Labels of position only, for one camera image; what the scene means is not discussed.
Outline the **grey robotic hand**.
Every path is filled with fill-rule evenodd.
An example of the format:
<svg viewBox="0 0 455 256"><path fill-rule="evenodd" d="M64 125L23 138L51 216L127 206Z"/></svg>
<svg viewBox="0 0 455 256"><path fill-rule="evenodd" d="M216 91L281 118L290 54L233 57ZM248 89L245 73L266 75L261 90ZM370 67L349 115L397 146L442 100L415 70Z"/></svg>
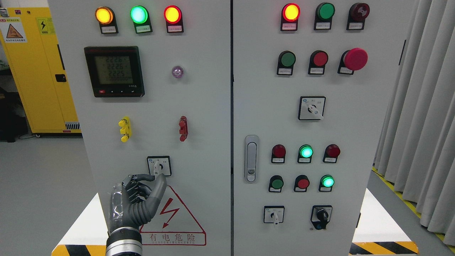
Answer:
<svg viewBox="0 0 455 256"><path fill-rule="evenodd" d="M164 174L128 175L113 186L109 203L109 234L131 227L138 229L155 216L167 187Z"/></svg>

